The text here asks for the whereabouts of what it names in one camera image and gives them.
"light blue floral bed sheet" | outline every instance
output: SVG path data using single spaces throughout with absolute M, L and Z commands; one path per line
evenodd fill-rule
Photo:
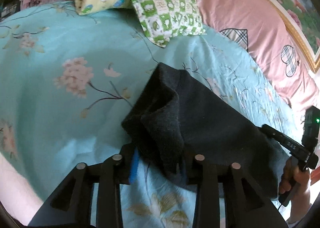
M 0 23 L 1 152 L 43 200 L 77 163 L 103 162 L 130 142 L 121 121 L 158 62 L 187 70 L 257 126 L 301 140 L 291 109 L 249 54 L 220 33 L 205 26 L 207 35 L 160 48 L 132 10 L 74 10 L 72 2 L 43 5 Z M 192 225 L 196 195 L 144 162 L 121 194 L 124 227 Z

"green checkered cloth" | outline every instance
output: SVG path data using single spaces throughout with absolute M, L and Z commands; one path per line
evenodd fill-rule
M 178 35 L 205 34 L 196 0 L 131 0 L 145 36 L 166 47 Z

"plaid patch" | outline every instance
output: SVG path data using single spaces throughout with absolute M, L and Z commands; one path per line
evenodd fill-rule
M 297 70 L 296 51 L 291 45 L 286 45 L 281 52 L 281 60 L 287 65 L 285 68 L 285 74 L 288 77 L 292 77 Z
M 248 51 L 248 30 L 227 28 L 220 31 L 221 34 L 236 42 L 244 50 Z

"silver bolt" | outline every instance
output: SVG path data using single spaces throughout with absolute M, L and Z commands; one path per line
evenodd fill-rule
M 240 165 L 239 163 L 234 162 L 234 163 L 231 164 L 231 167 L 232 167 L 233 169 L 240 169 L 240 168 L 241 168 L 241 165 Z
M 86 167 L 86 163 L 79 163 L 76 168 L 77 169 L 84 169 Z
M 195 159 L 197 160 L 197 161 L 204 161 L 204 155 L 202 155 L 202 154 L 198 154 L 198 155 L 195 155 Z
M 122 159 L 122 155 L 121 154 L 115 154 L 112 156 L 112 159 L 115 161 L 119 161 Z

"hand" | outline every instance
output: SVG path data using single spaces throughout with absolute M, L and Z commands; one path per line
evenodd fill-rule
M 301 220 L 309 211 L 310 208 L 310 171 L 307 169 L 302 172 L 298 167 L 292 169 L 291 158 L 289 158 L 283 169 L 283 175 L 279 185 L 279 193 L 283 194 L 291 190 L 289 180 L 294 178 L 300 183 L 300 187 L 291 199 L 291 215 L 288 219 L 289 224 L 293 224 Z

